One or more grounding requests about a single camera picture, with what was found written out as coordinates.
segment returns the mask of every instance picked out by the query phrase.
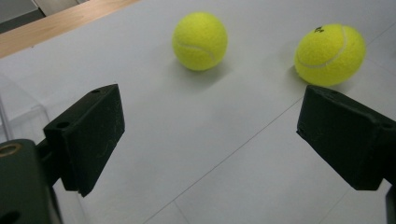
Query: tennis ball seam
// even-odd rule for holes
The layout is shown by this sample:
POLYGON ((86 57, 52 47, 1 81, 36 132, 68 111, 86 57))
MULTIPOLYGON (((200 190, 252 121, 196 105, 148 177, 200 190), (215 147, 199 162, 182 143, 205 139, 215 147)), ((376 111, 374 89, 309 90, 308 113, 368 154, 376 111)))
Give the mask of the tennis ball seam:
POLYGON ((176 39, 175 42, 182 48, 201 50, 201 51, 203 51, 203 52, 205 52, 206 54, 209 55, 209 57, 210 57, 210 59, 212 60, 213 63, 216 62, 215 55, 212 52, 210 52, 209 50, 206 50, 206 49, 200 48, 198 46, 194 46, 194 45, 187 45, 187 44, 180 43, 177 39, 176 39))
POLYGON ((340 57, 340 55, 344 52, 344 50, 347 48, 347 34, 346 31, 344 29, 344 26, 341 26, 341 30, 343 32, 343 38, 344 38, 344 42, 343 42, 343 47, 340 48, 340 50, 338 50, 337 54, 335 54, 332 58, 330 58, 328 61, 321 63, 321 64, 307 64, 307 63, 303 63, 300 59, 300 55, 297 53, 297 60, 298 62, 308 68, 322 68, 322 67, 326 67, 327 65, 329 65, 330 63, 334 62, 336 59, 338 59, 340 57))

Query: tennis ball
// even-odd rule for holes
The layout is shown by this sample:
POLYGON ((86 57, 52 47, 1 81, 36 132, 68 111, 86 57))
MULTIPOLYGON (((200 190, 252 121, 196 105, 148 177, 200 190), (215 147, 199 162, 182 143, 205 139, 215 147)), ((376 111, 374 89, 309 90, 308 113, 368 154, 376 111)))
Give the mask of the tennis ball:
POLYGON ((342 24, 320 26, 303 37, 294 57, 299 76, 318 86, 332 86, 352 77, 366 53, 364 39, 342 24))
POLYGON ((207 12, 194 12, 181 19, 172 38, 178 60, 194 71, 217 65, 225 54, 227 42, 224 25, 207 12))

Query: yellow tennis ball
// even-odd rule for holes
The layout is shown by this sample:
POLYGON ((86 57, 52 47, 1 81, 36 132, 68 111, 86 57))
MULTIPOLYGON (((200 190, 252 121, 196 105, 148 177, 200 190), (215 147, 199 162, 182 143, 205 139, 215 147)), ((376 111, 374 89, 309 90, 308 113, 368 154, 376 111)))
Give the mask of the yellow tennis ball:
POLYGON ((361 34, 342 24, 321 26, 303 37, 294 57, 299 76, 319 86, 332 86, 352 77, 366 48, 361 34))
POLYGON ((178 60, 195 71, 217 65, 225 54, 227 43, 224 25, 207 12, 194 12, 181 19, 172 38, 178 60))

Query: black marking on tennis ball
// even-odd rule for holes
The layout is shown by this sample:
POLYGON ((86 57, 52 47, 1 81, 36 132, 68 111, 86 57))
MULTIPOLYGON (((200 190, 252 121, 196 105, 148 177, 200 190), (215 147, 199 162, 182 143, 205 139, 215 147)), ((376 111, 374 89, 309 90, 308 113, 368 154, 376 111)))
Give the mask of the black marking on tennis ball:
POLYGON ((322 33, 324 30, 322 29, 321 26, 319 26, 317 29, 315 29, 314 33, 322 33))

